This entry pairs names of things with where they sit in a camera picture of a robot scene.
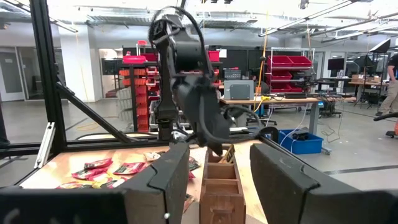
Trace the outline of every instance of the gray floor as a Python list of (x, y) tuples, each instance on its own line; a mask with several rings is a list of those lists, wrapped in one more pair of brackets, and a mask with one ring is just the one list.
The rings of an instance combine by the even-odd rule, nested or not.
[[(89, 105), (118, 129), (125, 130), (128, 127), (128, 122), (121, 121), (117, 117), (116, 101), (101, 100)], [(393, 129), (395, 120), (374, 122), (373, 117), (377, 108), (367, 109), (367, 105), (360, 108), (359, 105), (344, 103), (336, 107), (344, 111), (338, 140), (331, 142), (338, 138), (340, 124), (338, 116), (322, 118), (318, 124), (318, 135), (325, 139), (324, 147), (332, 150), (331, 155), (311, 154), (299, 157), (325, 172), (335, 173), (336, 170), (343, 170), (344, 174), (331, 176), (359, 189), (398, 189), (395, 175), (397, 169), (392, 169), (398, 168), (398, 139), (384, 135), (386, 131)], [(11, 142), (41, 141), (47, 122), (43, 102), (3, 103), (2, 110), (7, 135)], [(63, 104), (63, 113), (69, 140), (84, 134), (104, 132), (101, 127), (81, 127), (91, 124), (92, 120), (71, 104), (66, 102)], [(278, 122), (279, 129), (294, 129), (302, 118), (303, 112), (298, 113), (295, 109), (275, 110), (272, 115), (272, 119)], [(308, 123), (309, 115), (306, 115), (302, 126), (308, 126)], [(77, 127), (95, 129), (82, 131)], [(0, 186), (13, 184), (32, 170), (34, 157), (23, 156), (18, 159), (14, 162), (7, 163), (5, 160), (0, 162)]]

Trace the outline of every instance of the wooden table surface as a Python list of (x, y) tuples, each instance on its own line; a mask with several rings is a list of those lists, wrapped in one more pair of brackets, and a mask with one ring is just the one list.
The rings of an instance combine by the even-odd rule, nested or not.
[[(260, 96), (256, 96), (254, 98), (254, 100), (224, 100), (224, 99), (220, 99), (221, 102), (225, 103), (225, 104), (239, 104), (239, 105), (250, 105), (253, 103), (260, 103), (261, 102), (261, 97)], [(306, 98), (306, 99), (285, 99), (282, 97), (276, 97), (275, 99), (272, 100), (267, 100), (267, 101), (263, 101), (262, 104), (273, 104), (273, 103), (277, 103), (277, 104), (284, 104), (284, 103), (316, 103), (319, 102), (318, 99), (316, 98)]]
[[(348, 84), (352, 84), (352, 85), (363, 85), (363, 82), (349, 82)], [(376, 82), (366, 82), (366, 85), (376, 85), (379, 86), (380, 83), (376, 83)], [(388, 83), (383, 83), (382, 86), (389, 86)]]
[[(235, 144), (236, 163), (241, 177), (244, 197), (246, 201), (246, 213), (260, 222), (267, 223), (264, 212), (257, 196), (253, 183), (249, 152), (250, 146), (259, 141), (247, 141)], [(113, 164), (109, 171), (115, 171), (123, 162), (145, 162), (145, 152), (167, 151), (169, 147), (144, 147), (137, 149), (115, 149), (103, 151), (86, 152), (65, 152), (48, 162), (43, 168), (21, 184), (27, 189), (54, 189), (61, 184), (76, 181), (71, 173), (82, 170), (85, 162), (97, 161), (105, 158), (112, 158)], [(206, 148), (196, 147), (190, 150), (190, 155), (203, 165)], [(192, 171), (196, 178), (188, 182), (187, 193), (193, 195), (196, 200), (200, 198), (203, 166)]]

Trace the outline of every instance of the wooden tray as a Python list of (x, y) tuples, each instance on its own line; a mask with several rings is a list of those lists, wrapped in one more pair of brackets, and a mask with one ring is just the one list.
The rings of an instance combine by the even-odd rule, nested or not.
[(243, 224), (246, 203), (235, 158), (233, 163), (218, 163), (220, 160), (221, 157), (207, 150), (201, 183), (200, 223)]

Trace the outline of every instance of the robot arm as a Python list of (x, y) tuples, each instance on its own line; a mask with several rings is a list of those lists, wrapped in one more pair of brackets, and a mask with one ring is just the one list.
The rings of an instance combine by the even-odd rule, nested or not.
[[(172, 121), (177, 117), (176, 105), (183, 111), (199, 146), (209, 146), (221, 154), (221, 144), (229, 136), (229, 121), (221, 115), (212, 83), (212, 67), (205, 52), (203, 36), (194, 18), (181, 8), (197, 28), (200, 41), (191, 38), (181, 24), (180, 16), (154, 16), (149, 41), (160, 55), (160, 103), (155, 110), (159, 138), (171, 139)], [(202, 74), (188, 71), (201, 70)]]

